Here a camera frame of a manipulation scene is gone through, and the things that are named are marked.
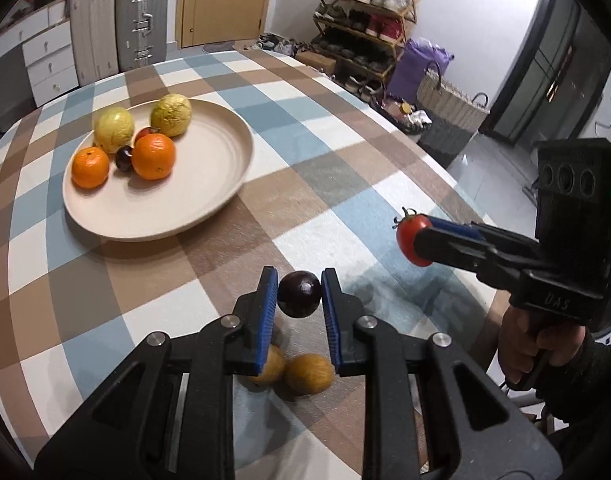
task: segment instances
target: red shoe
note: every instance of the red shoe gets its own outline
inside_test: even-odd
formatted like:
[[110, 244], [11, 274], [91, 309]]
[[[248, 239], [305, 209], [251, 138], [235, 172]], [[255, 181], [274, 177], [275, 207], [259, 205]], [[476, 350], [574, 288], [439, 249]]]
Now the red shoe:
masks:
[[375, 38], [379, 37], [381, 33], [381, 29], [383, 28], [383, 20], [385, 18], [383, 16], [379, 16], [378, 14], [370, 15], [370, 23], [368, 23], [365, 28], [365, 33], [369, 36], [374, 36]]
[[383, 30], [379, 34], [379, 39], [387, 41], [388, 43], [397, 43], [402, 33], [403, 27], [401, 26], [401, 22], [398, 20], [386, 19], [383, 24]]

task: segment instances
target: hand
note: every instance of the hand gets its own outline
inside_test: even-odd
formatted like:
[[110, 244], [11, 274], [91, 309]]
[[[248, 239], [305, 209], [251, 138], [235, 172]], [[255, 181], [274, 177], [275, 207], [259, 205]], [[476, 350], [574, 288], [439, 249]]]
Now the hand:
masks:
[[585, 338], [585, 327], [570, 322], [544, 328], [536, 339], [527, 333], [528, 327], [527, 311], [508, 307], [499, 332], [499, 364], [511, 383], [518, 383], [523, 373], [532, 371], [540, 349], [552, 351], [552, 366], [563, 366], [577, 354]]

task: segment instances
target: purple bag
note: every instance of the purple bag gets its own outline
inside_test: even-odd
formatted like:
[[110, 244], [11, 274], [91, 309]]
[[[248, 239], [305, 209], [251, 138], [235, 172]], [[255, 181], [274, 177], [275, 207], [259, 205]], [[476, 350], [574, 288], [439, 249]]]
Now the purple bag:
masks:
[[394, 74], [387, 86], [387, 92], [405, 99], [409, 103], [417, 101], [417, 90], [425, 74], [426, 67], [430, 61], [435, 61], [439, 65], [441, 74], [450, 61], [455, 59], [454, 54], [450, 54], [439, 45], [430, 43], [425, 38], [409, 40], [405, 44], [403, 56], [394, 69]]

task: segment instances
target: drawer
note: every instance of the drawer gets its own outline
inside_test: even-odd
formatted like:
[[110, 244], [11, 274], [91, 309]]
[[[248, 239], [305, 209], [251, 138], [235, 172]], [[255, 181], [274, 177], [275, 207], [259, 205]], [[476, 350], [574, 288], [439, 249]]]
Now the drawer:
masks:
[[48, 28], [48, 9], [41, 9], [23, 18], [0, 34], [0, 57], [18, 44]]
[[30, 84], [35, 86], [44, 79], [71, 66], [74, 66], [74, 56], [72, 55], [72, 46], [68, 45], [30, 65], [28, 67], [28, 79]]
[[77, 86], [79, 81], [76, 78], [76, 69], [71, 66], [33, 86], [32, 94], [37, 107], [40, 107]]
[[48, 25], [57, 25], [66, 18], [66, 1], [63, 0], [58, 4], [48, 7]]
[[23, 44], [23, 59], [25, 59], [26, 66], [64, 48], [70, 44], [70, 41], [70, 22], [57, 25], [36, 38], [32, 38]]

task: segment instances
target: table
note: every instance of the table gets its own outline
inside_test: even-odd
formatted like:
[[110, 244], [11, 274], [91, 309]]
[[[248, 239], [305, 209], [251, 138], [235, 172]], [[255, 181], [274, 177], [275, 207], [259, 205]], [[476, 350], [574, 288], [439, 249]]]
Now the table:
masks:
[[[168, 92], [237, 111], [255, 131], [239, 195], [210, 220], [153, 242], [101, 240], [65, 214], [64, 168], [100, 108]], [[417, 268], [393, 217], [414, 207], [481, 221], [418, 146], [310, 67], [259, 50], [176, 59], [85, 86], [36, 110], [0, 142], [0, 412], [29, 462], [149, 332], [200, 330], [256, 288], [264, 265], [319, 274], [401, 332], [450, 333], [487, 365], [506, 296], [466, 272]], [[288, 356], [328, 354], [321, 309], [278, 309]], [[238, 478], [348, 478], [361, 471], [361, 378], [281, 399], [234, 381]]]

